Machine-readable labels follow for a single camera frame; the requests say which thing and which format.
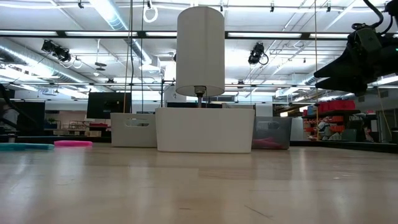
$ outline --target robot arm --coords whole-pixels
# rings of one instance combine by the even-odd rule
[[[379,22],[370,26],[353,24],[355,31],[348,36],[343,54],[314,73],[315,78],[328,77],[318,82],[317,88],[348,91],[361,96],[365,94],[368,83],[398,72],[398,39],[384,35],[391,28],[392,21],[385,31],[376,33],[374,29],[382,23],[383,16],[368,0],[363,1],[379,16]],[[391,19],[397,19],[398,0],[389,2],[386,12]]]

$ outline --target wooden table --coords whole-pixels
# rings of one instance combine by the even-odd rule
[[[8,223],[397,223],[398,156],[62,148],[0,153]]]

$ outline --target ceiling light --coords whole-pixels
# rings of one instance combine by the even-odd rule
[[[147,71],[147,72],[158,72],[160,71],[159,67],[153,66],[153,65],[142,65],[139,67],[142,71]]]
[[[45,75],[39,75],[39,76],[35,76],[35,75],[33,75],[32,77],[34,77],[34,78],[51,78],[51,79],[58,79],[58,78],[60,78],[60,77],[58,77],[58,76],[45,76]]]
[[[131,37],[137,36],[137,32],[128,31],[67,31],[65,33],[67,36],[77,37],[128,37],[129,33]]]
[[[14,86],[14,87],[18,87],[18,88],[23,88],[23,89],[25,89],[25,90],[30,90],[30,91],[37,91],[36,88],[34,88],[34,87],[32,87],[32,86],[29,86],[29,85],[25,85],[25,84],[21,84],[21,85],[13,85],[13,84],[10,84],[10,86]]]
[[[300,38],[299,33],[261,33],[261,32],[229,32],[228,37],[258,37],[258,38]]]
[[[29,31],[29,30],[0,30],[0,35],[20,35],[20,36],[58,36],[55,31]]]
[[[251,85],[226,84],[226,87],[250,87]]]
[[[90,0],[90,3],[107,22],[115,21],[119,18],[118,12],[116,12],[114,9],[113,1]]]
[[[83,94],[83,93],[79,93],[79,92],[74,91],[74,90],[60,88],[60,89],[58,89],[58,91],[60,93],[62,93],[62,94],[65,94],[65,95],[68,95],[68,96],[73,96],[75,98],[88,98],[88,95]]]
[[[252,96],[275,96],[275,92],[254,92]]]
[[[347,39],[349,34],[316,34],[317,39]],[[315,34],[310,34],[310,38],[315,38]]]
[[[57,85],[89,85],[89,83],[57,83]]]
[[[315,88],[315,85],[298,85],[296,87],[301,89],[301,90],[309,90],[311,88]]]
[[[398,75],[395,75],[393,77],[387,77],[387,78],[383,78],[381,77],[380,80],[376,81],[376,82],[372,82],[371,85],[384,85],[384,84],[388,84],[388,83],[392,83],[392,82],[396,82],[398,81]]]
[[[354,93],[347,93],[347,94],[345,94],[345,95],[343,95],[343,96],[346,96],[346,97],[354,96]]]
[[[146,32],[148,37],[176,37],[177,32]]]
[[[392,89],[398,89],[398,86],[377,86],[378,88],[392,88]]]
[[[266,80],[264,84],[285,84],[286,80]]]
[[[298,98],[294,99],[295,102],[302,101],[302,100],[305,100],[304,96],[301,96],[301,97],[298,97]]]
[[[304,112],[304,110],[307,110],[307,109],[308,109],[308,106],[303,106],[302,108],[299,108],[298,110],[300,112]]]

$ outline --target clear plastic container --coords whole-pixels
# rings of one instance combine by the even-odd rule
[[[256,117],[252,149],[288,149],[292,118]]]

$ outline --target lamp shade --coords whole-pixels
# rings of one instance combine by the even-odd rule
[[[190,7],[177,22],[176,92],[196,96],[195,86],[205,86],[204,96],[225,92],[224,17],[210,7]]]

